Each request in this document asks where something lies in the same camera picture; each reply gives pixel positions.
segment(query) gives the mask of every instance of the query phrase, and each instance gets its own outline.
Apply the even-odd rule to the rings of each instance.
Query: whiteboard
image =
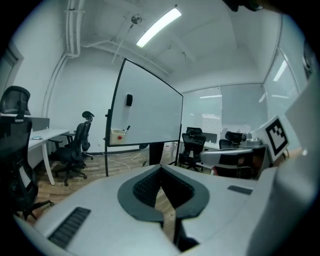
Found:
[[[132,106],[126,106],[127,94]],[[133,146],[146,143],[172,142],[180,139],[183,96],[150,71],[124,59],[115,86],[108,114],[111,130],[130,129],[124,143],[109,147]]]

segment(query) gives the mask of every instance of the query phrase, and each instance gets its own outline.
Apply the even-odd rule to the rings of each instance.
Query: whiteboard frame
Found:
[[[150,73],[151,75],[153,75],[154,77],[156,77],[157,79],[161,80],[164,84],[166,84],[167,86],[169,86],[172,90],[174,90],[177,94],[181,95],[182,97],[182,108],[181,108],[181,119],[180,119],[180,133],[179,133],[179,139],[178,140],[168,140],[168,141],[151,141],[151,142],[145,142],[145,143],[136,143],[136,144],[115,144],[112,145],[110,144],[110,132],[111,132],[111,123],[112,123],[112,116],[113,116],[113,111],[114,111],[114,105],[115,105],[115,100],[116,100],[116,95],[117,95],[117,91],[118,91],[118,85],[120,82],[120,78],[122,75],[122,71],[124,69],[125,63],[126,62],[130,62],[136,66],[138,66],[139,68],[147,71],[148,73]],[[162,80],[160,77],[158,77],[157,75],[155,75],[154,73],[152,73],[151,71],[149,71],[148,69],[144,68],[143,66],[133,62],[132,60],[129,60],[127,58],[125,58],[123,60],[117,81],[116,81],[116,85],[115,85],[115,89],[114,89],[114,93],[113,93],[113,98],[112,98],[112,104],[111,104],[111,109],[108,110],[108,114],[106,115],[107,117],[107,122],[106,122],[106,129],[105,129],[105,151],[107,152],[107,147],[127,147],[127,146],[139,146],[141,144],[151,144],[151,143],[169,143],[169,142],[180,142],[180,137],[181,137],[181,124],[182,124],[182,113],[183,113],[183,105],[184,105],[184,96],[178,92],[176,89],[174,89],[172,86],[170,86],[167,82],[165,82],[164,80]]]

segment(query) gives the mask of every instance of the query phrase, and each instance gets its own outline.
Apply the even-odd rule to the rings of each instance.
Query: fluorescent ceiling light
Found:
[[[162,30],[166,25],[173,22],[176,18],[181,16],[181,12],[178,9],[174,8],[165,14],[162,18],[160,18],[152,27],[149,28],[147,32],[140,38],[140,40],[136,43],[139,47],[144,47],[146,43],[150,41],[160,30]]]
[[[271,97],[274,97],[274,98],[281,98],[281,99],[289,99],[288,96],[281,96],[281,95],[271,95]]]
[[[281,77],[282,73],[285,71],[287,65],[288,65],[287,62],[284,60],[284,61],[282,62],[282,65],[281,65],[278,73],[275,75],[275,77],[274,77],[274,79],[273,79],[274,82],[277,82],[277,81],[279,80],[279,78]]]
[[[203,96],[200,97],[200,99],[207,99],[207,98],[221,98],[222,95],[211,95],[211,96]]]
[[[263,100],[265,99],[265,97],[266,97],[266,94],[264,93],[264,94],[262,95],[262,97],[259,99],[259,102],[260,102],[260,103],[263,102]]]

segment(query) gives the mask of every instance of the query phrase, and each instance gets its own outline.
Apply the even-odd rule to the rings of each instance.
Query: wooden floor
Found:
[[[132,152],[132,153],[123,153],[117,155],[109,155],[108,161],[108,172],[109,176],[117,175],[120,173],[129,172],[130,170],[138,169],[142,167],[142,164],[147,159],[148,150],[144,149],[140,152]],[[41,166],[37,171],[37,181],[39,186],[37,202],[51,200],[54,203],[58,204],[63,199],[81,189],[83,186],[100,179],[106,176],[105,169],[105,157],[104,156],[95,156],[93,160],[87,158],[85,160],[86,168],[82,171],[87,175],[87,179],[84,179],[81,176],[72,176],[69,178],[68,183],[69,186],[64,186],[64,176],[65,173],[62,172],[59,174],[59,177],[56,178],[54,175],[55,185],[51,185],[49,182],[49,178],[45,169],[45,166]],[[167,165],[170,163],[170,151],[163,151],[161,164]],[[51,169],[59,170],[64,166],[58,161],[50,162]],[[50,206],[46,205],[39,209],[33,211],[36,217],[40,217],[50,208]],[[168,238],[173,241],[174,232],[175,232],[175,219],[176,212],[169,200],[167,199],[164,191],[160,189],[155,208],[161,212],[163,212],[164,216],[164,226],[163,231],[168,236]],[[29,216],[27,221],[33,225],[35,220]]]

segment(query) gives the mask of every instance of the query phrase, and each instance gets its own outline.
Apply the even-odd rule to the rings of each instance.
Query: white desk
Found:
[[[48,140],[50,140],[56,136],[59,136],[61,134],[65,134],[65,133],[69,133],[69,132],[70,132],[70,130],[68,130],[68,129],[44,129],[44,130],[33,131],[30,134],[28,152],[31,150],[34,150],[37,147],[40,147],[40,146],[42,147],[43,161],[44,161],[46,173],[48,174],[51,185],[55,184],[55,180],[54,180],[54,177],[52,176],[51,168],[49,165],[46,143]],[[41,137],[42,139],[40,139],[40,140],[32,139],[37,136]]]
[[[179,154],[182,153],[182,150],[184,148],[184,140],[182,138],[180,138],[180,147],[179,147]],[[203,146],[203,150],[219,150],[219,144],[218,143],[212,143],[212,142],[205,142],[204,146]],[[171,145],[171,162],[174,161],[174,150],[175,150],[175,143],[172,142]]]

